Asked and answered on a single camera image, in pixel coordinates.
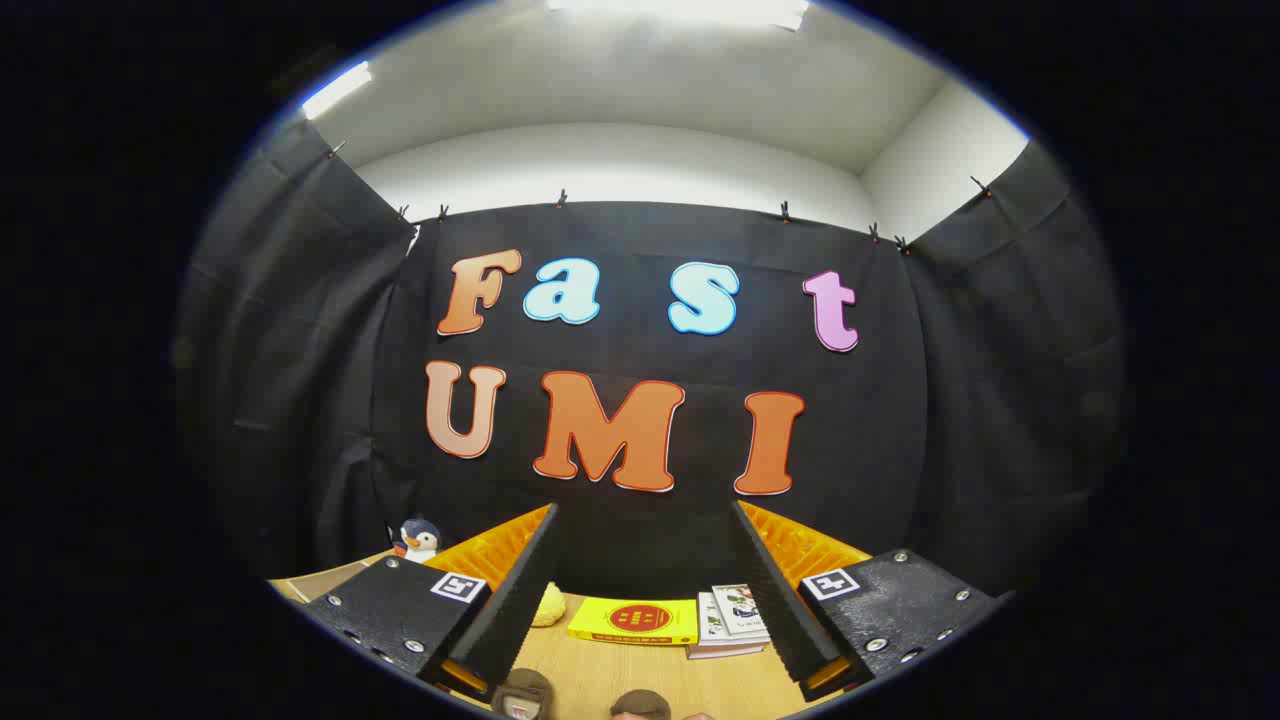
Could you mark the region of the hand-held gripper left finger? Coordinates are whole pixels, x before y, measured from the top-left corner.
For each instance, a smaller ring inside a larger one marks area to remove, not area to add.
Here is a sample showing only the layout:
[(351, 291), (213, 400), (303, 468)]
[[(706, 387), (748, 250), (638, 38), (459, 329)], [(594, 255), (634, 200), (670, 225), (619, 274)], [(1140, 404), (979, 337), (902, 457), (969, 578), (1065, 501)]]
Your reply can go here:
[(364, 656), (489, 701), (515, 666), (561, 555), (548, 503), (426, 561), (388, 553), (300, 607)]

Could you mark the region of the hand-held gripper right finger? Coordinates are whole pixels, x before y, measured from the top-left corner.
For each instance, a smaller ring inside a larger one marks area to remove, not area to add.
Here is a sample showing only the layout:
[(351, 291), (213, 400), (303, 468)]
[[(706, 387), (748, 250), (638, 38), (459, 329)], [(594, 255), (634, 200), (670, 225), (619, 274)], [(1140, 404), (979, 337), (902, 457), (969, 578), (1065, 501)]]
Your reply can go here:
[(744, 582), (808, 702), (902, 673), (1001, 610), (923, 555), (869, 555), (737, 501), (730, 511)]

